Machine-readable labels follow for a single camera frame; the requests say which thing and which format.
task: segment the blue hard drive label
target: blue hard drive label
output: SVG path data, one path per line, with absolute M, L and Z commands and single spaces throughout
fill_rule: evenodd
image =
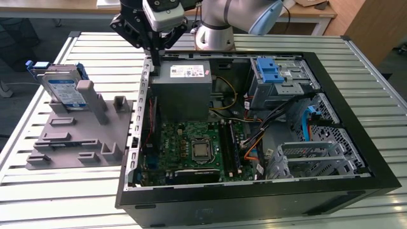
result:
M 77 91 L 77 84 L 74 80 L 49 80 L 54 94 L 61 102 L 73 109 L 82 109 L 86 107 L 86 100 Z

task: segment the yellow wire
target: yellow wire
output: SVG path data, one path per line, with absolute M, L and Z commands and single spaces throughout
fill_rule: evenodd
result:
M 238 100 L 238 93 L 237 93 L 235 88 L 234 88 L 234 86 L 231 85 L 231 83 L 230 83 L 223 77 L 217 76 L 217 78 L 221 78 L 221 79 L 227 83 L 227 85 L 231 87 L 231 89 L 234 90 L 235 99 L 234 99 L 234 102 L 231 103 L 231 105 L 225 106 L 225 107 L 218 107 L 218 108 L 210 108 L 210 110 L 226 110 L 226 109 L 229 109 L 231 106 L 235 105 L 237 100 Z

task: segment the blue drive bay latch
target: blue drive bay latch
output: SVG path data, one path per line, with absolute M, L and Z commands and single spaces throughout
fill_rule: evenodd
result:
M 279 73 L 279 66 L 273 58 L 258 58 L 258 68 L 263 77 L 265 83 L 283 83 L 285 78 Z

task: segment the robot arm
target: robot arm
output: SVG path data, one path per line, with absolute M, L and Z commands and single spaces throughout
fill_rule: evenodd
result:
M 122 10 L 110 24 L 111 28 L 137 47 L 151 55 L 161 66 L 161 56 L 187 31 L 185 11 L 202 0 L 121 0 Z M 162 31 L 173 29 L 162 37 Z
M 275 24 L 282 0 L 121 0 L 122 11 L 111 28 L 137 47 L 151 55 L 161 66 L 161 56 L 187 31 L 185 11 L 203 2 L 203 25 L 197 45 L 205 50 L 229 50 L 234 37 L 231 25 L 250 34 L 265 35 Z M 171 32 L 162 37 L 162 31 Z

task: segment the label sticker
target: label sticker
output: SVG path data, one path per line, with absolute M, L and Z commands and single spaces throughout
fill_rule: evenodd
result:
M 245 109 L 250 110 L 250 102 L 249 101 L 245 101 Z
M 274 150 L 273 149 L 267 149 L 265 156 L 271 156 L 273 153 L 274 153 Z
M 291 72 L 290 71 L 281 71 L 281 75 L 282 76 L 291 76 Z
M 203 65 L 173 65 L 171 78 L 205 77 Z
M 81 108 L 86 106 L 86 100 L 77 91 L 77 84 L 74 80 L 49 80 L 53 91 L 62 101 L 62 103 L 73 108 Z
M 258 164 L 258 166 L 257 166 L 257 170 L 258 170 L 258 171 L 259 171 L 259 173 L 263 175 L 265 169 L 263 169 L 263 167 L 262 167 L 262 165 L 261 165 L 261 164 Z

